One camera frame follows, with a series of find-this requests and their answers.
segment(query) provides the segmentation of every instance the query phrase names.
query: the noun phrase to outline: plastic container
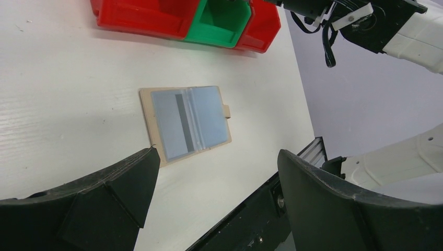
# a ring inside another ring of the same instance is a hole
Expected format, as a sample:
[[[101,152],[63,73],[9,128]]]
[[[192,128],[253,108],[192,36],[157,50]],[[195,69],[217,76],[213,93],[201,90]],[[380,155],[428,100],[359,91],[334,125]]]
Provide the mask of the plastic container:
[[[97,25],[124,32],[184,39],[200,0],[91,0]]]
[[[185,40],[233,48],[251,17],[243,0],[201,0]]]
[[[280,17],[277,7],[264,0],[250,0],[250,5],[251,19],[235,49],[264,53],[280,30]]]

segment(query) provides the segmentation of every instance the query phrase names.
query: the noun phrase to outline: red plastic bin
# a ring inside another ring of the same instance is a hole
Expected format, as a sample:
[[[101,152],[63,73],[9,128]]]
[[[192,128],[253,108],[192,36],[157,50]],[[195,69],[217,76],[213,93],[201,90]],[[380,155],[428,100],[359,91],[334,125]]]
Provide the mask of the red plastic bin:
[[[91,0],[97,25],[118,31],[184,39],[200,0]]]
[[[266,52],[278,31],[280,17],[277,7],[264,0],[250,0],[252,15],[235,49]]]

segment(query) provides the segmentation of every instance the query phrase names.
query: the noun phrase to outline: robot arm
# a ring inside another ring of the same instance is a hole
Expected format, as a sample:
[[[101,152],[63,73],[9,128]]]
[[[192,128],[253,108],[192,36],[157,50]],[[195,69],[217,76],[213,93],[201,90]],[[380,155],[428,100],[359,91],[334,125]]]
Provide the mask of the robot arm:
[[[335,65],[331,46],[340,31],[346,40],[366,50],[406,59],[443,74],[443,7],[430,0],[266,1],[290,10],[306,33],[323,27],[328,67]],[[296,14],[317,28],[309,31]]]

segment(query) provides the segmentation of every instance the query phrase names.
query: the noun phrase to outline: white wall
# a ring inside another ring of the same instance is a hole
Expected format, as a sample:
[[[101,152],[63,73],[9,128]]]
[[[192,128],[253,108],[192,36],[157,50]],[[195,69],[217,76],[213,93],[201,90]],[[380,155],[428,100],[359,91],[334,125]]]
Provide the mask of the white wall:
[[[327,68],[321,33],[303,33],[287,12],[312,125],[328,157],[378,149],[443,122],[443,76],[343,39]]]

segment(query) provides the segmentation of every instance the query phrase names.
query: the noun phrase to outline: metal frame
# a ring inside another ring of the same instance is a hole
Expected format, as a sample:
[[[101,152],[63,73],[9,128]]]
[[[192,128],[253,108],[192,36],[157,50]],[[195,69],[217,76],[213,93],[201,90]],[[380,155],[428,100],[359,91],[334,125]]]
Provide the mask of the metal frame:
[[[315,138],[298,156],[320,167],[327,161],[323,138]],[[187,251],[275,250],[290,232],[277,172]]]

